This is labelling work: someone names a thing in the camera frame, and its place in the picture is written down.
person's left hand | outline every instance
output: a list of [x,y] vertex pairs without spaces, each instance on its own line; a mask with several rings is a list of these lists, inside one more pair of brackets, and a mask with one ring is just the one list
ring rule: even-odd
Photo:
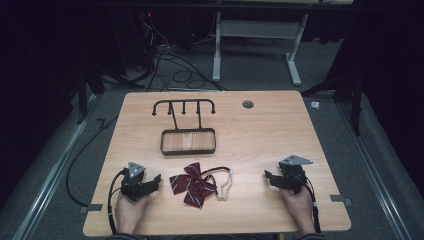
[[115,207],[118,222],[118,233],[134,234],[135,228],[143,217],[143,210],[150,195],[134,202],[119,193]]

bow tie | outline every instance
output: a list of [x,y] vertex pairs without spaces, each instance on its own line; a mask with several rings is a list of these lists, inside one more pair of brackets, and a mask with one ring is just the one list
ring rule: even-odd
[[200,163],[196,162],[188,165],[184,168],[184,171],[187,174],[176,175],[169,178],[174,195],[187,191],[184,202],[190,206],[198,208],[202,208],[203,203],[205,202],[205,198],[212,193],[215,193],[218,199],[226,198],[226,196],[221,197],[218,195],[218,191],[216,190],[216,182],[212,174],[208,174],[202,178],[202,175],[217,170],[226,170],[229,172],[230,175],[226,183],[228,184],[228,182],[231,180],[232,172],[227,167],[217,167],[201,172]]

person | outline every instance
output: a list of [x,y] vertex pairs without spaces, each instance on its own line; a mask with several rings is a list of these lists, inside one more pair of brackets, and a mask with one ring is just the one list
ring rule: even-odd
[[[312,199],[308,190],[302,187],[298,194],[293,194],[292,190],[279,190],[301,234],[296,240],[325,240],[326,237],[322,233],[315,231],[312,220]],[[148,199],[149,196],[145,196],[134,202],[119,193],[115,207],[118,222],[117,234],[107,237],[106,240],[140,240],[141,238],[135,236],[134,232],[143,217],[143,209]]]

sleeve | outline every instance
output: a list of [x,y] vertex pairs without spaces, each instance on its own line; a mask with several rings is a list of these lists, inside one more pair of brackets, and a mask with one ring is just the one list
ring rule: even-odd
[[299,238],[295,238],[294,240],[327,240],[327,238],[322,233],[310,233]]
[[142,240],[143,238],[127,233],[117,233],[105,238],[105,240]]

hand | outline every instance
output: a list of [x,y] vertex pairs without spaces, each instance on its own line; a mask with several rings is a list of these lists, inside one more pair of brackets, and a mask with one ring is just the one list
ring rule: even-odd
[[150,195],[142,197],[137,202],[129,200],[119,193],[115,207],[115,216],[118,222],[118,232],[134,234],[135,228],[143,217],[143,210]]
[[293,190],[280,189],[280,192],[300,234],[315,233],[312,220],[312,199],[306,187],[302,186],[300,192],[296,195],[293,194]]

